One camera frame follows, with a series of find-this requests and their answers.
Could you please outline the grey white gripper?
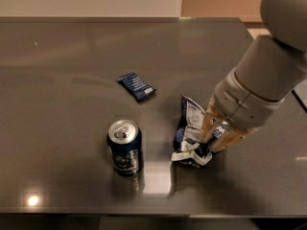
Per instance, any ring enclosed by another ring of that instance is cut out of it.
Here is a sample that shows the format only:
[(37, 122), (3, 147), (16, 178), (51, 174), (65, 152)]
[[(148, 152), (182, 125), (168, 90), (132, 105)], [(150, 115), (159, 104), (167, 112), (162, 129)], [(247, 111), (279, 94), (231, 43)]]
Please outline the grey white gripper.
[(239, 83), (235, 70), (232, 69), (216, 85), (210, 97), (202, 122), (201, 140), (207, 143), (211, 139), (217, 126), (214, 120), (221, 115), (232, 126), (209, 145), (209, 150), (218, 153), (230, 148), (265, 125), (283, 103), (283, 99), (277, 102), (267, 101), (249, 92)]

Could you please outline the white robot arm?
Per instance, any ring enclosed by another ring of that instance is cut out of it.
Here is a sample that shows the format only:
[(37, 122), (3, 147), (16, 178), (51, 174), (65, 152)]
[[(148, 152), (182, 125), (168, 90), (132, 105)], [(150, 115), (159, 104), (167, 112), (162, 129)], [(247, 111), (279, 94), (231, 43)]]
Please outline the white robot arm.
[(269, 31), (215, 87), (201, 139), (214, 153), (265, 125), (286, 95), (306, 79), (307, 0), (261, 0)]

